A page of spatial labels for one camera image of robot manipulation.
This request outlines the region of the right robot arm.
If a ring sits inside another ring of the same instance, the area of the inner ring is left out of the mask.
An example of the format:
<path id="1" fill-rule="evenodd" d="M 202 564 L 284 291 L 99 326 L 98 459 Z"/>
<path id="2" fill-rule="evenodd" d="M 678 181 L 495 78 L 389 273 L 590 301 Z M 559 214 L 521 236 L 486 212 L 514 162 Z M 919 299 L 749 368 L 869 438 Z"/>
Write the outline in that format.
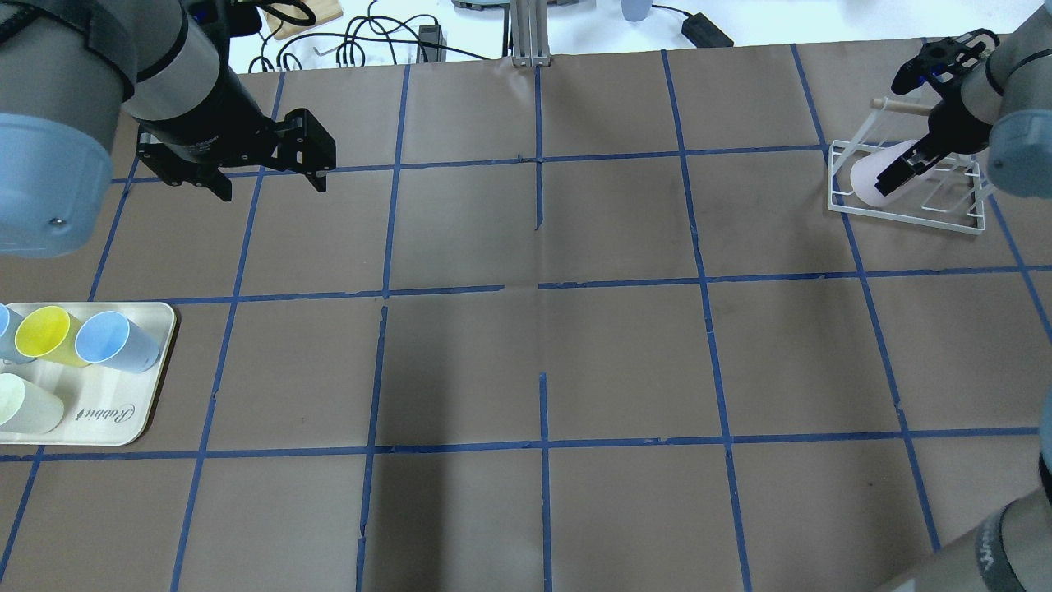
<path id="1" fill-rule="evenodd" d="M 1050 198 L 1050 72 L 1049 2 L 1005 41 L 979 29 L 923 44 L 890 90 L 905 96 L 928 84 L 940 101 L 929 113 L 928 132 L 875 175 L 875 191 L 887 197 L 951 154 L 988 150 L 996 188 Z"/>

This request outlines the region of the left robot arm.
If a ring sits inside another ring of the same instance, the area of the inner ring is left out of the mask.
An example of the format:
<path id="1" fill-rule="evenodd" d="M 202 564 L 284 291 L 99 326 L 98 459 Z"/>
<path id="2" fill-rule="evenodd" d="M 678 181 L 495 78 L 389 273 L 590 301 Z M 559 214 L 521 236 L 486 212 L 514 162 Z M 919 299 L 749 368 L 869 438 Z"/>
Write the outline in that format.
<path id="1" fill-rule="evenodd" d="M 278 121 L 229 66 L 260 12 L 316 23 L 301 1 L 4 1 L 1 243 L 52 258 L 90 239 L 108 191 L 120 113 L 136 157 L 168 185 L 232 198 L 234 166 L 302 173 L 318 192 L 337 142 L 308 109 Z"/>

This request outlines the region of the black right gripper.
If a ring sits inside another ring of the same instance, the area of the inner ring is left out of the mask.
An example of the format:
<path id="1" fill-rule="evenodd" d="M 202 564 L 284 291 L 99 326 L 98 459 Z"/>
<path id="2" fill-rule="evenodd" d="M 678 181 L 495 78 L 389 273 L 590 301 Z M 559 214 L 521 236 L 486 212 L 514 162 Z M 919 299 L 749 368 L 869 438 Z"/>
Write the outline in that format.
<path id="1" fill-rule="evenodd" d="M 892 93 L 906 96 L 928 84 L 943 96 L 1000 45 L 999 34 L 988 29 L 966 30 L 959 36 L 927 41 L 920 45 L 916 56 L 906 60 L 898 68 L 892 79 Z M 928 173 L 946 158 L 945 149 L 939 139 L 930 134 L 909 143 L 876 176 L 876 191 L 889 196 L 911 179 Z"/>

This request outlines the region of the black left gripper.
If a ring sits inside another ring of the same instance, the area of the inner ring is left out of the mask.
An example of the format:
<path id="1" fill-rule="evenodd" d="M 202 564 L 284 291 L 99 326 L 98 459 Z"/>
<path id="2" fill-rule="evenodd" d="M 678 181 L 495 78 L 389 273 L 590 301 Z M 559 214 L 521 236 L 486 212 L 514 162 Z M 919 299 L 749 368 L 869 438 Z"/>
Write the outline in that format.
<path id="1" fill-rule="evenodd" d="M 222 169 L 237 166 L 302 173 L 317 192 L 326 192 L 327 173 L 337 165 L 337 141 L 313 113 L 297 108 L 282 120 L 256 118 L 241 130 L 190 146 L 164 142 L 142 125 L 136 156 L 163 183 L 196 183 L 222 202 L 232 202 L 232 183 Z"/>

